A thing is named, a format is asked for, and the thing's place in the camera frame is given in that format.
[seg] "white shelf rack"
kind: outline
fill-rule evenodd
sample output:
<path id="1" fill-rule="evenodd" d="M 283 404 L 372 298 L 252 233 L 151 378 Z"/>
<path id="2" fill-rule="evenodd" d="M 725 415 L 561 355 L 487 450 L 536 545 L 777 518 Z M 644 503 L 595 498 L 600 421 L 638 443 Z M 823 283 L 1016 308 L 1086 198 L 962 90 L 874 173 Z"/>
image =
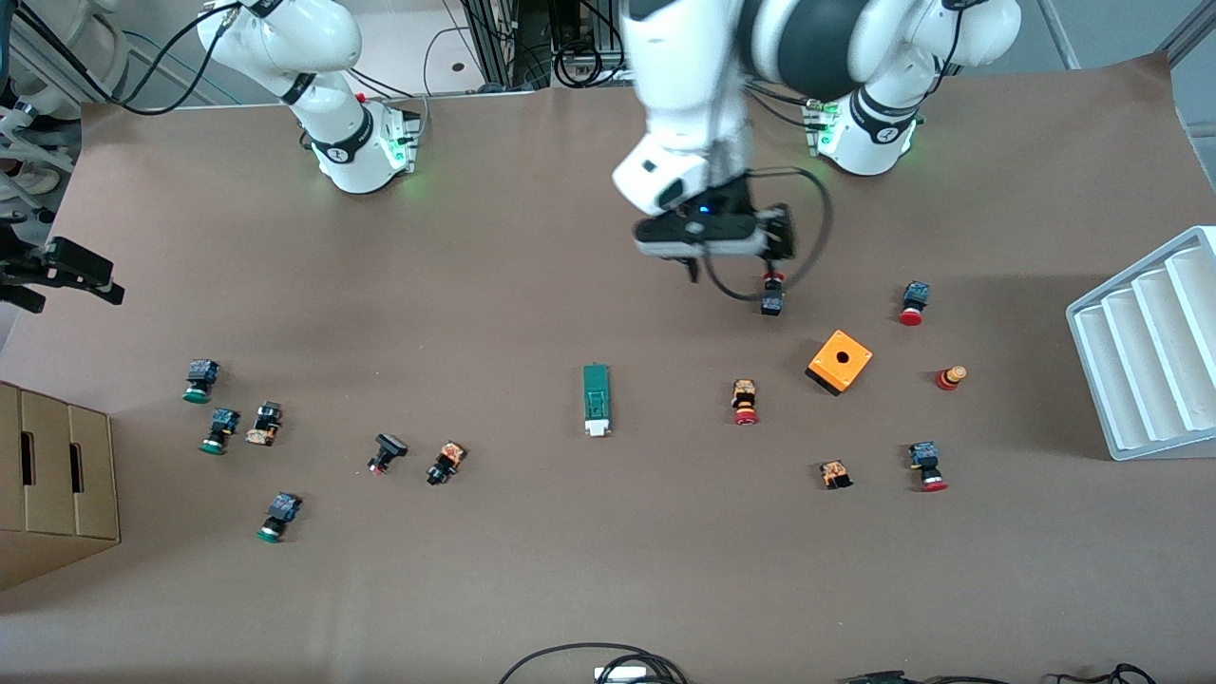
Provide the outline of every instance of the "white shelf rack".
<path id="1" fill-rule="evenodd" d="M 1068 308 L 1115 460 L 1216 456 L 1214 242 L 1192 228 Z"/>

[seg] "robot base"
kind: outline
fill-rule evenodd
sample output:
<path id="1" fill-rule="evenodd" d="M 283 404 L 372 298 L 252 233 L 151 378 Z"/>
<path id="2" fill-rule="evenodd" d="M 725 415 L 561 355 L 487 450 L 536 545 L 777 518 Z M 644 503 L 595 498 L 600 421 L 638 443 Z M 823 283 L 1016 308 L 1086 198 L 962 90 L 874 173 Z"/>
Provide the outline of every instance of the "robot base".
<path id="1" fill-rule="evenodd" d="M 823 155 L 835 162 L 841 169 L 856 175 L 878 175 L 891 170 L 895 162 L 912 148 L 912 120 L 902 133 L 897 128 L 879 131 L 882 136 L 888 130 L 894 135 L 889 141 L 874 142 L 869 131 L 861 127 L 849 108 L 849 97 L 803 107 L 803 123 L 806 124 L 806 142 L 811 156 Z"/>
<path id="2" fill-rule="evenodd" d="M 411 173 L 418 158 L 418 134 L 422 131 L 422 118 L 412 112 L 379 102 L 364 102 L 364 108 L 372 116 L 372 134 L 349 161 L 336 162 L 313 146 L 321 173 L 353 195 L 375 192 L 398 175 Z"/>

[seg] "cardboard box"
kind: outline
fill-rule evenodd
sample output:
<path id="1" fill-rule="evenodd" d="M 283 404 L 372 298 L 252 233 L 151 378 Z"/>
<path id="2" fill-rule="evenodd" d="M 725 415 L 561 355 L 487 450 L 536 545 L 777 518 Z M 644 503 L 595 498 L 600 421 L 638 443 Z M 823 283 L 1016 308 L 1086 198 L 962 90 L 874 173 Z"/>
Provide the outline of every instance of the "cardboard box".
<path id="1" fill-rule="evenodd" d="M 0 590 L 118 542 L 109 417 L 0 383 Z"/>

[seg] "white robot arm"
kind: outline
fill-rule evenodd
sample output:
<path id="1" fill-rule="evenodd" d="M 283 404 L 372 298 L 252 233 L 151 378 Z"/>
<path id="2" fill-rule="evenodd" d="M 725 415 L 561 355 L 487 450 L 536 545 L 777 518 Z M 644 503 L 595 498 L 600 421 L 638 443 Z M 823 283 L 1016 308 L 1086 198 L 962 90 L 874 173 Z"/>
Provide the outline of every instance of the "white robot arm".
<path id="1" fill-rule="evenodd" d="M 333 0 L 240 1 L 242 7 L 199 23 L 199 39 L 207 47 L 214 43 L 216 61 L 291 107 L 334 185 L 366 194 L 413 170 L 421 118 L 360 101 L 342 77 L 362 51 L 345 7 Z"/>
<path id="2" fill-rule="evenodd" d="M 613 173 L 659 215 L 739 178 L 750 156 L 744 73 L 835 103 L 831 150 L 858 175 L 890 169 L 945 63 L 1009 49 L 1017 0 L 630 0 L 623 21 L 647 134 Z"/>

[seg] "black cable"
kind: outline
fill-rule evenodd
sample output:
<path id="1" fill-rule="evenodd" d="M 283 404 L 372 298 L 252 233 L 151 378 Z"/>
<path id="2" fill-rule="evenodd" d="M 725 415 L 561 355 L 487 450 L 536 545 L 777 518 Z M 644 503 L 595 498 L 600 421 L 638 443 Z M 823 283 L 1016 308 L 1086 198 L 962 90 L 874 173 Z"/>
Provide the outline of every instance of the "black cable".
<path id="1" fill-rule="evenodd" d="M 460 0 L 460 4 L 465 6 L 465 11 L 468 12 L 468 16 L 475 17 L 478 19 L 478 23 L 482 24 L 485 28 L 485 30 L 490 32 L 490 34 L 494 35 L 495 38 L 497 38 L 499 40 L 514 40 L 516 39 L 516 37 L 513 34 L 507 33 L 507 32 L 497 28 L 496 26 L 491 27 L 489 23 L 486 23 L 485 22 L 485 17 L 478 15 L 477 12 L 473 11 L 472 7 L 469 7 L 468 0 Z"/>
<path id="2" fill-rule="evenodd" d="M 536 54 L 536 50 L 539 50 L 541 47 L 545 47 L 546 45 L 547 45 L 547 43 L 542 43 L 540 45 L 531 46 L 531 47 L 529 47 L 528 45 L 519 45 L 519 44 L 516 45 L 516 55 L 513 57 L 511 57 L 511 61 L 507 62 L 507 67 L 510 68 L 511 65 L 514 63 L 519 58 L 520 54 L 527 55 L 528 57 L 531 57 L 533 66 L 529 66 L 527 69 L 524 69 L 524 73 L 520 77 L 522 83 L 519 85 L 514 86 L 514 88 L 525 88 L 527 85 L 529 85 L 531 83 L 535 83 L 535 82 L 544 80 L 544 79 L 548 78 L 548 74 L 545 73 L 545 62 Z M 528 78 L 533 73 L 534 68 L 540 69 L 540 75 L 536 77 L 536 78 Z"/>
<path id="3" fill-rule="evenodd" d="M 955 38 L 950 41 L 950 52 L 946 52 L 946 61 L 938 69 L 938 80 L 933 83 L 933 88 L 924 94 L 924 97 L 921 97 L 921 102 L 924 102 L 927 97 L 936 92 L 941 88 L 942 79 L 946 78 L 946 69 L 950 68 L 950 61 L 955 58 L 955 50 L 958 49 L 958 34 L 963 30 L 963 12 L 966 11 L 966 9 L 958 10 L 958 16 L 955 17 Z"/>
<path id="4" fill-rule="evenodd" d="M 590 52 L 596 58 L 595 63 L 591 66 L 591 72 L 587 73 L 586 78 L 579 80 L 570 75 L 570 71 L 565 66 L 565 55 L 568 52 Z M 557 77 L 558 83 L 562 85 L 573 89 L 595 88 L 596 85 L 601 85 L 602 82 L 596 83 L 596 79 L 598 79 L 599 74 L 603 73 L 604 60 L 603 55 L 596 50 L 595 45 L 592 45 L 590 40 L 579 38 L 576 40 L 563 43 L 562 46 L 557 49 L 557 55 L 553 56 L 553 75 Z"/>
<path id="5" fill-rule="evenodd" d="M 376 80 L 375 78 L 365 74 L 364 72 L 361 72 L 359 69 L 351 68 L 350 73 L 356 79 L 359 79 L 360 83 L 362 83 L 364 80 L 370 80 L 370 82 L 375 83 L 376 85 L 379 85 L 381 88 L 384 88 L 384 89 L 390 90 L 393 92 L 401 94 L 402 97 L 417 97 L 417 95 L 411 95 L 411 94 L 406 92 L 405 90 L 401 90 L 400 88 L 393 88 L 392 85 L 384 83 L 383 80 Z"/>
<path id="6" fill-rule="evenodd" d="M 789 103 L 789 105 L 805 105 L 806 103 L 806 100 L 799 100 L 798 97 L 794 97 L 794 96 L 790 96 L 790 95 L 782 95 L 781 92 L 776 92 L 773 90 L 769 90 L 767 88 L 760 85 L 759 83 L 756 83 L 754 80 L 749 80 L 745 84 L 745 86 L 747 86 L 748 90 L 754 90 L 754 91 L 756 91 L 756 92 L 759 92 L 761 95 L 765 95 L 767 97 L 772 97 L 773 100 L 779 100 L 779 101 Z"/>
<path id="7" fill-rule="evenodd" d="M 379 88 L 376 88 L 375 85 L 372 85 L 372 84 L 367 83 L 366 80 L 364 80 L 358 73 L 355 73 L 355 69 L 348 69 L 347 73 L 349 73 L 350 78 L 358 80 L 367 90 L 371 90 L 372 92 L 379 95 L 381 97 L 383 97 L 385 100 L 392 100 L 393 99 L 393 96 L 389 95 L 388 92 L 384 92 Z"/>
<path id="8" fill-rule="evenodd" d="M 651 669 L 654 669 L 655 673 L 658 673 L 655 677 L 647 675 L 638 679 L 631 679 L 630 680 L 631 683 L 688 684 L 688 679 L 683 675 L 683 672 L 681 672 L 680 668 L 676 667 L 676 665 L 669 661 L 668 658 L 654 655 L 643 649 L 638 649 L 637 646 L 630 646 L 627 644 L 613 644 L 607 641 L 578 641 L 574 644 L 562 644 L 561 646 L 550 646 L 547 649 L 534 651 L 519 658 L 519 661 L 516 662 L 516 665 L 511 666 L 511 669 L 508 669 L 507 673 L 503 674 L 501 679 L 499 679 L 499 684 L 506 684 L 506 682 L 511 679 L 511 675 L 514 674 L 520 667 L 528 665 L 529 662 L 541 656 L 547 656 L 550 654 L 557 654 L 561 651 L 574 651 L 581 649 L 606 649 L 614 651 L 627 651 L 630 654 L 626 656 L 614 658 L 612 662 L 609 662 L 599 673 L 597 684 L 603 684 L 603 682 L 612 674 L 613 667 L 615 667 L 620 662 L 629 662 L 629 661 L 643 662 L 647 666 L 649 666 Z"/>
<path id="9" fill-rule="evenodd" d="M 456 15 L 452 13 L 452 9 L 447 6 L 447 0 L 440 0 L 440 1 L 444 4 L 444 10 L 447 11 L 447 18 L 452 21 L 452 26 L 456 28 L 461 28 L 460 22 L 456 21 Z M 460 41 L 465 44 L 465 50 L 468 51 L 469 58 L 473 60 L 473 66 L 477 67 L 477 73 L 482 74 L 482 80 L 485 83 L 490 83 L 490 79 L 486 78 L 485 75 L 485 69 L 482 68 L 482 61 L 478 60 L 477 52 L 474 52 L 473 49 L 468 45 L 468 40 L 465 39 L 465 34 L 457 33 L 456 35 L 460 35 Z"/>
<path id="10" fill-rule="evenodd" d="M 190 28 L 193 28 L 193 27 L 198 26 L 198 23 L 202 22 L 203 19 L 206 19 L 206 18 L 213 16 L 213 15 L 216 15 L 219 12 L 231 10 L 233 7 L 240 7 L 240 4 L 238 2 L 232 2 L 232 4 L 229 4 L 229 5 L 224 5 L 221 7 L 213 7 L 208 12 L 206 12 L 206 13 L 201 15 L 199 17 L 197 17 L 185 29 L 178 32 L 178 34 L 174 37 L 174 40 L 179 39 L 181 35 L 185 35 L 185 32 L 187 32 Z M 55 51 L 58 52 L 60 56 L 62 56 L 63 60 L 67 61 L 68 65 L 71 65 L 72 68 L 78 74 L 80 74 L 81 78 L 84 78 L 84 80 L 89 84 L 89 86 L 92 88 L 97 92 L 97 95 L 100 95 L 102 97 L 103 101 L 106 101 L 106 102 L 108 102 L 111 105 L 118 105 L 119 107 L 126 110 L 128 112 L 131 112 L 131 113 L 135 113 L 135 114 L 141 114 L 141 116 L 158 116 L 158 114 L 163 114 L 163 113 L 167 113 L 167 112 L 171 112 L 173 110 L 180 107 L 181 103 L 185 102 L 187 99 L 190 99 L 190 96 L 193 95 L 195 89 L 198 86 L 198 83 L 203 78 L 203 72 L 207 69 L 207 65 L 210 62 L 210 57 L 212 57 L 212 54 L 215 50 L 215 45 L 219 43 L 219 39 L 220 39 L 221 35 L 224 35 L 225 30 L 227 30 L 226 27 L 220 27 L 215 32 L 215 39 L 212 41 L 210 47 L 208 47 L 208 50 L 207 50 L 207 55 L 203 57 L 203 62 L 199 65 L 198 71 L 195 73 L 195 79 L 191 82 L 190 86 L 181 95 L 181 97 L 178 99 L 176 102 L 174 102 L 169 107 L 164 107 L 164 108 L 161 108 L 161 110 L 139 110 L 139 108 L 135 108 L 135 107 L 130 106 L 130 97 L 134 97 L 137 92 L 131 94 L 131 96 L 129 99 L 126 99 L 126 100 L 118 100 L 117 97 L 113 96 L 113 94 L 107 92 L 106 89 L 102 88 L 92 78 L 92 74 L 89 73 L 89 67 L 86 67 L 80 61 L 80 58 L 77 57 L 75 54 L 72 52 L 71 49 L 68 49 L 67 45 L 63 44 L 62 40 L 60 40 L 60 37 L 56 35 L 55 32 L 51 30 L 51 28 L 49 26 L 46 26 L 46 22 L 44 22 L 41 19 L 41 17 L 39 17 L 34 12 L 29 11 L 28 7 L 26 7 L 26 6 L 21 6 L 21 7 L 17 9 L 17 16 L 21 17 L 21 19 L 24 21 L 30 28 L 33 28 L 34 32 L 38 33 L 38 35 L 43 40 L 45 40 L 47 43 L 47 45 L 50 45 L 51 47 L 54 47 Z M 170 41 L 168 45 L 165 45 L 165 49 L 163 51 L 167 51 L 168 47 L 169 47 L 169 45 L 173 45 L 173 43 Z M 154 71 L 154 66 L 148 68 L 150 73 L 152 71 Z"/>
<path id="11" fill-rule="evenodd" d="M 430 62 L 430 49 L 435 46 L 435 40 L 445 33 L 451 33 L 454 30 L 472 30 L 467 26 L 454 26 L 451 28 L 440 29 L 439 33 L 430 38 L 430 43 L 427 45 L 427 52 L 422 56 L 422 89 L 427 95 L 434 95 L 430 92 L 430 85 L 427 84 L 427 63 Z"/>
<path id="12" fill-rule="evenodd" d="M 240 7 L 240 6 L 241 6 L 240 2 L 230 2 L 230 4 L 220 6 L 220 7 L 212 7 L 210 10 L 208 10 L 208 11 L 203 12 L 202 15 L 198 15 L 197 17 L 195 17 L 193 19 L 191 19 L 186 26 L 181 27 L 181 29 L 178 33 L 173 34 L 173 38 L 170 38 L 168 40 L 168 43 L 164 44 L 164 47 L 162 47 L 161 51 L 157 52 L 156 57 L 152 58 L 152 63 L 148 65 L 148 71 L 146 71 L 143 73 L 143 78 L 141 78 L 140 82 L 135 84 L 135 86 L 131 89 L 130 95 L 128 95 L 126 97 L 123 99 L 123 103 L 124 105 L 130 105 L 131 101 L 135 100 L 135 97 L 140 94 L 140 91 L 143 90 L 143 86 L 147 85 L 148 79 L 152 78 L 152 74 L 156 73 L 156 68 L 158 66 L 161 66 L 161 60 L 163 60 L 165 57 L 165 55 L 169 52 L 169 49 L 173 47 L 174 44 L 176 44 L 179 40 L 181 40 L 181 38 L 184 35 L 186 35 L 187 33 L 192 32 L 195 28 L 198 27 L 198 24 L 203 23 L 206 19 L 210 18 L 213 15 L 218 15 L 219 12 L 224 12 L 224 11 L 231 10 L 232 7 Z M 199 73 L 204 68 L 206 68 L 206 62 L 202 66 L 198 67 Z"/>
<path id="13" fill-rule="evenodd" d="M 748 172 L 748 178 L 779 178 L 784 175 L 800 175 L 814 183 L 815 187 L 820 191 L 820 200 L 822 202 L 820 232 L 815 236 L 815 245 L 811 246 L 811 251 L 806 253 L 806 258 L 803 259 L 798 270 L 794 271 L 794 275 L 792 275 L 789 281 L 786 284 L 784 288 L 788 292 L 801 282 L 804 277 L 806 277 L 806 274 L 811 271 L 811 268 L 820 260 L 820 257 L 823 256 L 823 251 L 828 246 L 828 237 L 832 235 L 832 226 L 835 220 L 835 208 L 832 206 L 832 194 L 828 192 L 827 185 L 823 185 L 823 181 L 820 180 L 818 176 L 806 169 L 786 167 L 753 169 Z M 739 302 L 759 302 L 764 297 L 762 292 L 755 295 L 743 295 L 727 287 L 722 280 L 717 277 L 717 271 L 714 269 L 714 260 L 710 257 L 709 247 L 705 245 L 702 245 L 702 258 L 705 260 L 705 273 L 709 274 L 709 280 L 713 281 L 714 286 L 716 286 L 727 297 L 738 299 Z"/>
<path id="14" fill-rule="evenodd" d="M 1124 678 L 1124 674 L 1127 673 L 1138 675 L 1145 684 L 1156 684 L 1147 672 L 1127 662 L 1121 662 L 1109 674 L 1099 674 L 1098 677 L 1076 677 L 1075 674 L 1048 674 L 1047 677 L 1054 678 L 1055 684 L 1060 684 L 1062 682 L 1076 682 L 1079 684 L 1131 684 Z"/>
<path id="15" fill-rule="evenodd" d="M 760 97 L 758 97 L 755 92 L 751 92 L 751 91 L 748 91 L 748 90 L 744 90 L 743 92 L 748 97 L 751 97 L 753 100 L 755 100 L 756 103 L 760 105 L 761 107 L 764 107 L 764 110 L 767 111 L 770 114 L 777 117 L 778 119 L 781 119 L 781 120 L 783 120 L 786 123 L 792 123 L 792 124 L 796 125 L 798 128 L 803 129 L 804 131 L 807 130 L 806 122 L 800 122 L 798 119 L 792 119 L 792 118 L 787 117 L 786 114 L 778 112 L 777 110 L 773 110 L 767 102 L 765 102 L 764 100 L 761 100 Z"/>
<path id="16" fill-rule="evenodd" d="M 210 46 L 207 47 L 207 54 L 203 55 L 203 61 L 201 65 L 198 65 L 198 71 L 195 73 L 193 80 L 190 82 L 190 85 L 186 88 L 186 91 L 181 94 L 181 97 L 178 97 L 176 102 L 169 105 L 168 107 L 161 107 L 159 110 L 137 110 L 135 107 L 129 106 L 126 102 L 123 102 L 123 108 L 133 114 L 139 114 L 141 117 L 158 117 L 161 114 L 168 114 L 169 112 L 180 107 L 186 100 L 190 99 L 191 95 L 193 95 L 195 89 L 198 88 L 198 83 L 203 80 L 203 72 L 207 71 L 207 65 L 212 62 L 212 54 L 215 52 L 215 46 L 220 44 L 221 35 L 224 35 L 223 30 L 215 32 L 215 38 L 212 39 Z"/>
<path id="17" fill-rule="evenodd" d="M 618 57 L 617 65 L 613 67 L 613 69 L 607 75 L 603 75 L 603 78 L 601 78 L 604 71 L 603 55 L 599 52 L 598 49 L 596 49 L 595 45 L 591 44 L 590 40 L 587 40 L 586 38 L 578 38 L 567 41 L 562 44 L 561 47 L 558 47 L 557 55 L 553 56 L 553 65 L 554 65 L 553 75 L 562 85 L 567 88 L 574 88 L 574 89 L 596 88 L 612 82 L 614 78 L 617 78 L 617 74 L 620 73 L 620 69 L 625 67 L 625 51 L 624 51 L 625 40 L 621 38 L 620 32 L 617 30 L 617 22 L 608 19 L 608 17 L 606 17 L 599 10 L 595 7 L 595 5 L 592 5 L 587 0 L 579 0 L 579 2 L 586 6 L 586 9 L 590 10 L 592 15 L 595 15 L 612 30 L 613 37 L 617 39 L 617 44 L 621 45 L 623 47 L 620 57 Z M 595 56 L 596 58 L 595 65 L 592 65 L 591 72 L 585 78 L 576 79 L 573 75 L 570 75 L 569 69 L 565 67 L 565 60 L 563 58 L 568 52 L 575 52 L 575 54 L 590 52 L 591 55 Z"/>
<path id="18" fill-rule="evenodd" d="M 680 667 L 676 663 L 669 661 L 663 656 L 654 654 L 646 654 L 646 655 L 630 654 L 612 660 L 599 672 L 599 677 L 596 678 L 595 684 L 607 684 L 608 678 L 612 675 L 612 672 L 615 668 L 629 662 L 638 662 L 653 669 L 655 677 L 648 678 L 647 680 L 662 682 L 664 684 L 688 684 L 688 678 L 685 677 L 685 673 L 680 669 Z M 635 682 L 642 682 L 642 679 L 630 679 L 630 683 Z"/>
<path id="19" fill-rule="evenodd" d="M 941 679 L 934 679 L 931 684 L 1008 684 L 1008 683 L 1001 682 L 1000 679 L 989 679 L 987 677 L 944 677 Z"/>

